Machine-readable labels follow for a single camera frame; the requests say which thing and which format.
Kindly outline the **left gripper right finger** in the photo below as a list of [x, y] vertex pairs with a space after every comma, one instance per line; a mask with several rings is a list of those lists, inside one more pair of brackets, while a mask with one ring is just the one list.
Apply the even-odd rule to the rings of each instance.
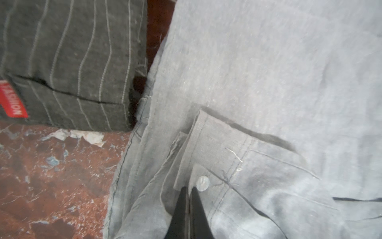
[[191, 239], [214, 239], [196, 187], [190, 195], [190, 236]]

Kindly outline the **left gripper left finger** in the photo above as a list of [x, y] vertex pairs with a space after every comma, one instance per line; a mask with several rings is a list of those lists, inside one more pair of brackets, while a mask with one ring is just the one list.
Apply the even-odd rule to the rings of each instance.
[[183, 187], [178, 197], [174, 215], [164, 239], [189, 238], [189, 211], [188, 188]]

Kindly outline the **grey long sleeve shirt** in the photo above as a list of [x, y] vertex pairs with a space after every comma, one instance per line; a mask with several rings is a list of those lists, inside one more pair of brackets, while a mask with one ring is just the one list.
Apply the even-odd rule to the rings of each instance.
[[161, 239], [198, 187], [217, 239], [382, 236], [381, 1], [178, 1], [105, 239]]

